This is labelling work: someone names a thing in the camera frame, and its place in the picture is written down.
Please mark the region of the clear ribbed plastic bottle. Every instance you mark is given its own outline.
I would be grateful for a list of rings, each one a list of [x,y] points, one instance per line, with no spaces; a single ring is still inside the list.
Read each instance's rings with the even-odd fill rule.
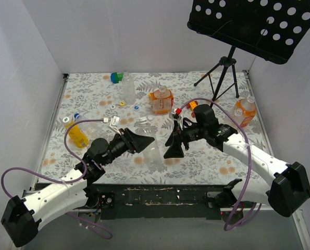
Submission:
[[[143,151],[143,158],[150,171],[162,172],[164,170],[164,166],[159,152],[156,133],[146,117],[139,118],[138,132],[141,135],[154,138],[154,141]]]

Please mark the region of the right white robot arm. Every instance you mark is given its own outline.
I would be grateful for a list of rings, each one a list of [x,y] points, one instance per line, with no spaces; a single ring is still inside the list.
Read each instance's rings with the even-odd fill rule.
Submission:
[[[189,149],[190,142],[204,139],[210,146],[250,166],[265,181],[265,184],[245,185],[241,179],[235,179],[217,195],[207,196],[211,207],[235,207],[242,201],[255,202],[269,205],[278,214],[290,217],[310,198],[310,184],[302,164],[286,163],[248,144],[235,128],[219,123],[207,104],[195,107],[195,122],[180,114],[180,109],[174,109],[170,114],[174,125],[165,143],[168,147],[165,159],[184,157],[183,151]]]

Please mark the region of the white tea bottle cap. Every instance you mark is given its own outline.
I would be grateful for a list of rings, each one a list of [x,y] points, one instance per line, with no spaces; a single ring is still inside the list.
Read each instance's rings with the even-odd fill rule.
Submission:
[[[154,117],[153,117],[152,115],[148,115],[148,117],[147,117],[147,118],[148,118],[148,120],[149,120],[149,121],[151,121],[151,120],[153,120],[153,119],[154,119]]]

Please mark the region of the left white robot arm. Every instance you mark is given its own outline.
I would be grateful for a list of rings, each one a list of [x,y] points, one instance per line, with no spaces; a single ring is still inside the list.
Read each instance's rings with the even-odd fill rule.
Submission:
[[[120,129],[110,142],[104,138],[95,139],[81,162],[60,181],[25,198],[12,197],[1,224],[14,245],[28,244],[46,224],[70,210],[83,206],[101,207],[104,198],[93,183],[105,174],[103,167],[125,152],[142,152],[154,140],[151,136],[137,135],[128,128]]]

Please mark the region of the clear Pocari Sweat bottle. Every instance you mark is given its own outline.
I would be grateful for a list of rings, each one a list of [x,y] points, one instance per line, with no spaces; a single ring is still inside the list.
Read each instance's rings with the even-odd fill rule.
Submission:
[[[134,79],[132,75],[124,71],[123,79],[121,81],[122,89],[123,89],[123,97],[127,105],[133,105],[136,101],[136,93],[134,86]]]

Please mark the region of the orange label tea bottle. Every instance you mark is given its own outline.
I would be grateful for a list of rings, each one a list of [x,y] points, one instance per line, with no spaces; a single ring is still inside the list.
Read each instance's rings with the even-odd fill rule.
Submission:
[[[171,111],[174,97],[170,89],[160,86],[156,91],[149,93],[149,100],[153,113],[159,115]]]

